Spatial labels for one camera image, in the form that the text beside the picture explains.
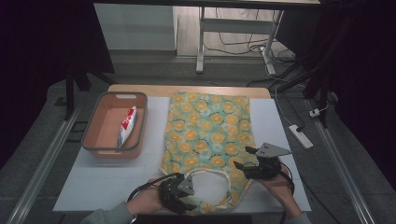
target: yellow and green cloth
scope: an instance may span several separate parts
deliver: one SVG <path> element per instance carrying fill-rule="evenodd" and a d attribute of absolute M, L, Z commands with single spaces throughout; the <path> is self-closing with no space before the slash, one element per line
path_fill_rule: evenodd
<path fill-rule="evenodd" d="M 161 170 L 166 175 L 185 176 L 221 173 L 229 180 L 229 188 L 217 204 L 193 196 L 183 198 L 185 203 L 198 206 L 190 215 L 233 208 L 248 188 L 249 180 L 233 162 L 257 165 L 256 156 L 245 151 L 246 146 L 255 147 L 249 111 L 246 96 L 189 91 L 177 91 L 171 96 Z"/>

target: sleeve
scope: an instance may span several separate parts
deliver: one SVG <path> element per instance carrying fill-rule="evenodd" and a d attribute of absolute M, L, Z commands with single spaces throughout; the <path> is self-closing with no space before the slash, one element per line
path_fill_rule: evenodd
<path fill-rule="evenodd" d="M 120 203 L 110 211 L 98 209 L 85 217 L 80 224 L 127 224 L 134 219 L 125 203 Z"/>
<path fill-rule="evenodd" d="M 300 217 L 287 220 L 285 224 L 311 224 L 311 221 L 309 220 L 308 215 L 303 213 Z"/>

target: plug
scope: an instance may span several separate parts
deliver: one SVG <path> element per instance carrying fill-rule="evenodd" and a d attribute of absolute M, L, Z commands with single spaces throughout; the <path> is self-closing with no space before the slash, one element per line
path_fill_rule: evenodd
<path fill-rule="evenodd" d="M 320 112 L 318 109 L 309 111 L 309 116 L 311 116 L 311 118 L 314 118 L 314 117 L 318 116 L 319 114 L 320 114 Z"/>

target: power strip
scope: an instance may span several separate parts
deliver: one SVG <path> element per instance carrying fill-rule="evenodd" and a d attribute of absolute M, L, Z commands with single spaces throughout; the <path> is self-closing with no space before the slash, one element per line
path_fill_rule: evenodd
<path fill-rule="evenodd" d="M 297 125 L 294 124 L 289 126 L 289 130 L 305 149 L 309 149 L 314 146 L 303 132 L 297 132 Z"/>

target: plastic bin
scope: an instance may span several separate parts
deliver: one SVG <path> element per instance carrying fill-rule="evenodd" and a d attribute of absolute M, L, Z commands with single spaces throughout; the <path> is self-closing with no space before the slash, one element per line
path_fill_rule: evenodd
<path fill-rule="evenodd" d="M 120 125 L 128 109 L 136 106 L 137 114 L 131 135 L 118 148 Z M 82 146 L 96 158 L 134 159 L 142 150 L 148 116 L 148 97 L 143 92 L 105 92 L 92 113 L 82 136 Z"/>

